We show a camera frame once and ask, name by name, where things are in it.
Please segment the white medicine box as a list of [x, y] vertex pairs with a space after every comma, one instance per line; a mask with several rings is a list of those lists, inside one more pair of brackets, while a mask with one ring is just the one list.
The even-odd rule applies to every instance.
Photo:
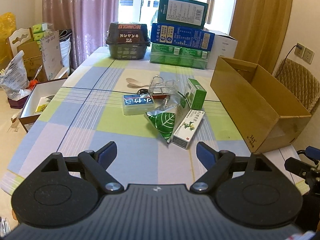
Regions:
[[204, 111], [191, 109], [174, 132], [171, 142], [183, 149], [187, 149], [204, 114]]

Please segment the silver green foil pouch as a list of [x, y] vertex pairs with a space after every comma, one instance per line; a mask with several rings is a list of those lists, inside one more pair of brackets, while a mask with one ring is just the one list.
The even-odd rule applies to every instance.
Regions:
[[144, 114], [148, 122], [170, 143], [174, 132], [190, 111], [185, 96], [177, 92], [168, 95], [155, 109]]

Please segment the green medicine box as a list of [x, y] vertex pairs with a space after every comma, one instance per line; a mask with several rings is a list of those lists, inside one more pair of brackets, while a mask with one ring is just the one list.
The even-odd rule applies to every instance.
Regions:
[[187, 83], [184, 87], [184, 96], [193, 110], [201, 110], [204, 100], [206, 98], [207, 91], [201, 86], [196, 79], [187, 79]]

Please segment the blue floss pick box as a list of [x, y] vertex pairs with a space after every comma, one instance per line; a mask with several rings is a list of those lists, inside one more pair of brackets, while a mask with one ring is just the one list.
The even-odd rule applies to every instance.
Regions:
[[127, 94], [123, 96], [124, 115], [139, 115], [155, 108], [155, 102], [150, 94]]

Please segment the red candy packet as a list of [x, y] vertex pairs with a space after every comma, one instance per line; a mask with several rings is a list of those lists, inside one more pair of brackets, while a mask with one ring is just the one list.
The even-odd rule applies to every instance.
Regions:
[[163, 99], [169, 97], [170, 95], [168, 95], [168, 94], [152, 94], [151, 96], [154, 100], [163, 100]]

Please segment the clear bag with metal hook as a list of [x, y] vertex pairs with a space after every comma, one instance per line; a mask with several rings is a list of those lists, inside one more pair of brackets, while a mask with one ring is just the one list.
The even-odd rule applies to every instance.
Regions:
[[148, 88], [152, 96], [156, 95], [173, 95], [178, 92], [178, 85], [175, 80], [165, 80], [161, 76], [154, 76]]

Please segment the brown cardboard box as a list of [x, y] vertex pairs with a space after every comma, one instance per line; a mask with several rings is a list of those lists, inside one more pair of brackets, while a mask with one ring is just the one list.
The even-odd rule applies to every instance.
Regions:
[[311, 113], [257, 63], [218, 57], [211, 88], [252, 153], [291, 145]]

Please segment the open white box on floor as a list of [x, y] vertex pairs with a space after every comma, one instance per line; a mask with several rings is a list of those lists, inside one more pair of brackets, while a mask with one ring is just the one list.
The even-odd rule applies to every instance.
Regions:
[[35, 85], [29, 94], [19, 117], [19, 121], [27, 133], [65, 81], [66, 78], [63, 78]]

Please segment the white carton box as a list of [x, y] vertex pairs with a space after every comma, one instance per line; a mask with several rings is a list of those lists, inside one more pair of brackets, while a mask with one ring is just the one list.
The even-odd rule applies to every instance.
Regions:
[[207, 69], [215, 69], [217, 58], [219, 56], [233, 58], [235, 54], [236, 47], [238, 45], [238, 41], [220, 31], [209, 30], [206, 31], [214, 33], [214, 41], [213, 46], [210, 51], [210, 55], [208, 57]]

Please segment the black instant meal box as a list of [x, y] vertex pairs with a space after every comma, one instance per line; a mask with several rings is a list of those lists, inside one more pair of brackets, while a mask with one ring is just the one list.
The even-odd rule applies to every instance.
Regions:
[[112, 22], [106, 44], [116, 60], [141, 60], [150, 46], [148, 26], [141, 23]]

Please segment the blue carton box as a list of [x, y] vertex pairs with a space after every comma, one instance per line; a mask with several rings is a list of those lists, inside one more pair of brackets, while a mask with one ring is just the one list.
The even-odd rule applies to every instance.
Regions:
[[152, 43], [179, 46], [202, 51], [211, 51], [215, 34], [181, 25], [153, 23], [150, 40]]

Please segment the grey paper bag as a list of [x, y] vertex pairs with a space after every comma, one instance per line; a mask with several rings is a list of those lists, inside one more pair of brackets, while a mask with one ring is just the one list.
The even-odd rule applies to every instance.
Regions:
[[63, 68], [58, 31], [49, 31], [41, 40], [42, 62], [47, 79], [53, 80]]

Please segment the dark green carton box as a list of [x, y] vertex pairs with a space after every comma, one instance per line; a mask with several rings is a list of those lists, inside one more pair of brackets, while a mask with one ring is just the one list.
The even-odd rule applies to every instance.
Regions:
[[208, 4], [196, 0], [159, 0], [158, 23], [203, 29]]

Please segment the pink curtain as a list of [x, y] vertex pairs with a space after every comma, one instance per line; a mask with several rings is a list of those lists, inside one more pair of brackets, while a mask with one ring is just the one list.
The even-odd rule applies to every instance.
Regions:
[[105, 44], [118, 20], [119, 0], [42, 0], [42, 19], [56, 30], [71, 29], [71, 67], [76, 69]]

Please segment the yellow plastic bag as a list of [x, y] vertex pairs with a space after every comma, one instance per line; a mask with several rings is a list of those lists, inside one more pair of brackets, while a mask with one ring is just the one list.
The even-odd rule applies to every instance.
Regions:
[[12, 59], [12, 51], [7, 39], [16, 30], [16, 17], [12, 12], [0, 16], [0, 66], [5, 69]]

